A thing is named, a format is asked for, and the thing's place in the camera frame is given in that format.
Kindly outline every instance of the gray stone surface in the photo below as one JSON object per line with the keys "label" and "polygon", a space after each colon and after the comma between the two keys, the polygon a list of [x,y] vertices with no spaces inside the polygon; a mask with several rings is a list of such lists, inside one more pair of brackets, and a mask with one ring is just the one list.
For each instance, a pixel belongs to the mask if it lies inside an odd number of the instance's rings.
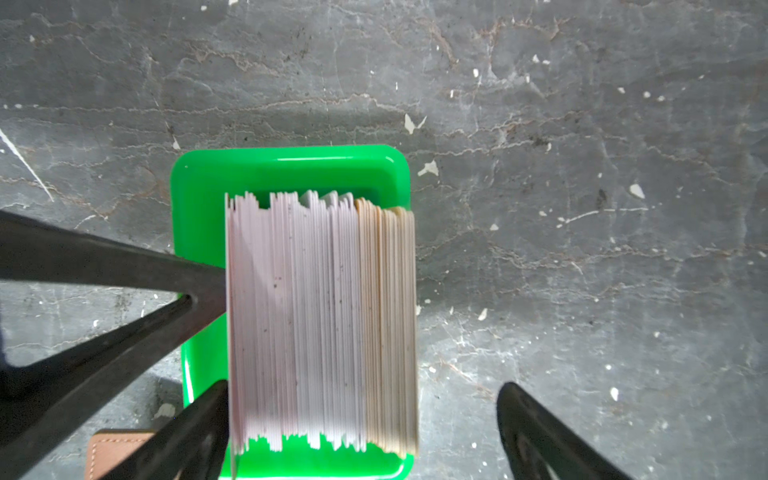
{"label": "gray stone surface", "polygon": [[[2,145],[0,207],[166,250],[184,151],[390,144],[418,222],[413,478],[509,475],[507,380],[636,478],[768,478],[764,2],[201,5],[0,5],[0,129],[53,197]],[[168,300],[4,283],[4,352]],[[27,478],[79,478],[96,429],[179,405],[178,363]]]}

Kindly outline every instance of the stack of paper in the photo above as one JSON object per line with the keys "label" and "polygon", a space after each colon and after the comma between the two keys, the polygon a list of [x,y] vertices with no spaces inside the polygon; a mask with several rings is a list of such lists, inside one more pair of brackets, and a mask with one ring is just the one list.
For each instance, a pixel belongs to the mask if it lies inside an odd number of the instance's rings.
{"label": "stack of paper", "polygon": [[413,214],[352,194],[227,198],[230,437],[418,451]]}

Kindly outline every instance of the green tray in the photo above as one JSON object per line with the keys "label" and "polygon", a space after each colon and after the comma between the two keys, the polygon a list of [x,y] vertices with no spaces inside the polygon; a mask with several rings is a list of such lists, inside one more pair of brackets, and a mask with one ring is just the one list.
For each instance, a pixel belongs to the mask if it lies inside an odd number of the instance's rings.
{"label": "green tray", "polygon": [[[332,190],[352,192],[382,208],[411,207],[408,164],[386,145],[198,150],[181,156],[170,173],[170,201],[176,254],[195,262],[225,266],[224,194],[255,194],[269,203],[269,192]],[[227,378],[227,319],[222,315],[181,347],[184,406],[218,379]],[[238,478],[367,477],[405,478],[405,460],[368,444],[333,451],[324,438],[313,450],[306,437],[289,437],[283,451],[271,452],[265,439],[251,440],[239,457]],[[222,478],[230,478],[230,450]]]}

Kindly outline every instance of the green plastic tray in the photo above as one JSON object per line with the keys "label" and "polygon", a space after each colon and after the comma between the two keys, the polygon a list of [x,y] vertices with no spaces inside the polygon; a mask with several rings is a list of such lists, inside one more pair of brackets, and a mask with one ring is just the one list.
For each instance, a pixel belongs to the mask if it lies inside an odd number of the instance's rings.
{"label": "green plastic tray", "polygon": [[[170,173],[171,212],[176,254],[195,262],[225,266],[224,194],[256,194],[269,203],[269,192],[332,190],[352,192],[382,208],[411,207],[408,164],[385,145],[198,150],[181,156]],[[218,379],[227,378],[227,319],[221,316],[181,347],[184,406]],[[251,441],[240,456],[238,478],[367,477],[405,478],[413,457],[405,460],[368,444],[365,453],[333,451],[322,439],[320,450],[306,437],[283,441],[271,452],[266,440]],[[230,450],[222,478],[231,477]]]}

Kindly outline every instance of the brown leather object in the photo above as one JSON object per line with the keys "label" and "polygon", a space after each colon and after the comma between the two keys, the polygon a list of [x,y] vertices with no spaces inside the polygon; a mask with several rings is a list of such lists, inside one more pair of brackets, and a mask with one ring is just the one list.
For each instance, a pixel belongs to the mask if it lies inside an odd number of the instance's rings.
{"label": "brown leather object", "polygon": [[88,442],[85,480],[96,480],[152,438],[154,432],[100,431]]}

